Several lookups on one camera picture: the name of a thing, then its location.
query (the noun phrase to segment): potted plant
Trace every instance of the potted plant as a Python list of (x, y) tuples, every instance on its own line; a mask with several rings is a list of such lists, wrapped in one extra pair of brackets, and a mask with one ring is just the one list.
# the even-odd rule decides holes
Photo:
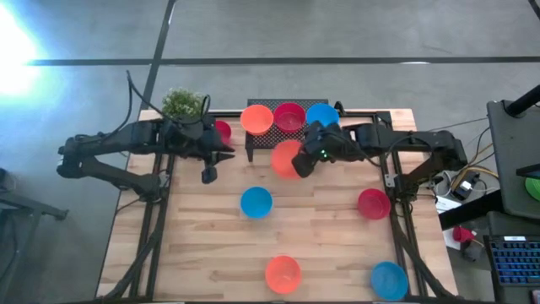
[(183, 88), (170, 89), (163, 98), (163, 112), (173, 118), (199, 118), (204, 95)]

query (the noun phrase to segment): concrete floor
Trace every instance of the concrete floor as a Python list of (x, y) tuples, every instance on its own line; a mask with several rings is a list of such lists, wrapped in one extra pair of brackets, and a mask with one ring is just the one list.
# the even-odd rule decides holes
[[(152, 58), (166, 4), (0, 3), (35, 43), (37, 59)], [(539, 30), (527, 0), (190, 0), (175, 6), (163, 57), (536, 56)], [(1, 50), (0, 62), (19, 53)], [(126, 69), (142, 90), (147, 66), (41, 67), (31, 69), (26, 91), (0, 93), (0, 129), (8, 130), (0, 133), (0, 167), (17, 177), (23, 195), (70, 209), (66, 220), (40, 224), (9, 303), (94, 296), (118, 191), (90, 178), (59, 177), (57, 147), (75, 133), (117, 126), (127, 110)], [(327, 98), (351, 108), (412, 108), (418, 128), (430, 129), (485, 117), (487, 101), (514, 99), (539, 75), (540, 63), (169, 66), (159, 69), (151, 101), (160, 106), (177, 86), (209, 93), (213, 109), (241, 108), (248, 98)], [(452, 132), (467, 144), (486, 126)], [(474, 148), (469, 144), (467, 153)], [(101, 159), (127, 162), (121, 155)], [(484, 165), (495, 169), (493, 159)], [(488, 271), (451, 257), (460, 294), (493, 298)]]

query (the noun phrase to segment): wooden tabletop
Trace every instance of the wooden tabletop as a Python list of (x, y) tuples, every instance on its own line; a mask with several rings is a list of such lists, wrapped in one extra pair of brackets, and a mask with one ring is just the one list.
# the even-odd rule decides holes
[[(396, 130), (416, 130), (409, 109), (391, 113)], [(142, 111), (140, 119), (152, 119)], [(298, 181), (282, 180), (270, 166), (271, 150), (256, 150), (247, 161), (245, 132), (238, 118), (226, 118), (233, 130), (236, 157), (217, 165), (218, 179), (201, 183), (203, 163), (179, 160), (171, 180), (171, 195), (159, 259), (156, 301), (369, 301), (370, 271), (379, 262), (396, 261), (389, 219), (366, 220), (356, 202), (366, 188), (383, 189), (381, 172), (369, 162), (319, 163)], [(342, 125), (370, 122), (343, 118)], [(418, 166), (420, 153), (400, 153), (404, 172)], [(131, 155), (128, 170), (149, 173), (153, 155)], [(249, 187), (266, 187), (273, 195), (272, 213), (248, 220), (240, 211), (240, 196)], [(121, 195), (119, 207), (137, 198)], [(432, 198), (413, 203), (413, 222), (420, 255), (445, 286), (456, 285)], [(106, 294), (125, 274), (135, 257), (144, 205), (136, 203), (115, 219), (98, 296)], [(302, 282), (281, 296), (266, 286), (264, 269), (277, 255), (297, 259)], [(412, 263), (409, 284), (416, 294)], [(141, 289), (146, 285), (143, 269)]]

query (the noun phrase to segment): keyboard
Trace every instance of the keyboard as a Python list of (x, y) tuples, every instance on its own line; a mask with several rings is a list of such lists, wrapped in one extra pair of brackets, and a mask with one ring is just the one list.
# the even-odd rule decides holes
[(485, 236), (484, 242), (501, 286), (540, 285), (540, 236)]

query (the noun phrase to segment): bowl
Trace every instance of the bowl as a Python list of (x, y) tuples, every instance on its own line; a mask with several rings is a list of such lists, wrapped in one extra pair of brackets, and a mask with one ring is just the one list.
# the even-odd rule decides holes
[(316, 104), (307, 110), (306, 121), (308, 124), (319, 121), (323, 127), (327, 127), (333, 122), (339, 123), (339, 114), (327, 104)]
[(264, 276), (268, 287), (282, 295), (295, 291), (302, 280), (298, 262), (288, 256), (273, 258), (268, 263)]
[(390, 199), (378, 189), (365, 189), (358, 196), (358, 211), (370, 220), (380, 220), (390, 214)]
[(224, 144), (230, 144), (230, 136), (233, 133), (232, 129), (230, 128), (230, 125), (224, 121), (216, 121), (215, 126), (219, 134), (221, 134), (221, 141)]
[(407, 294), (407, 276), (397, 264), (381, 262), (371, 270), (371, 287), (380, 298), (399, 301)]
[(272, 168), (284, 179), (299, 179), (292, 160), (298, 154), (302, 143), (298, 140), (285, 140), (276, 145), (272, 151)]
[(285, 102), (273, 112), (273, 120), (284, 133), (295, 133), (305, 123), (305, 110), (294, 102)]
[(273, 114), (262, 105), (248, 106), (240, 115), (240, 124), (251, 135), (264, 135), (273, 124)]
[(240, 208), (247, 217), (262, 219), (272, 210), (272, 194), (263, 187), (251, 187), (240, 198)]

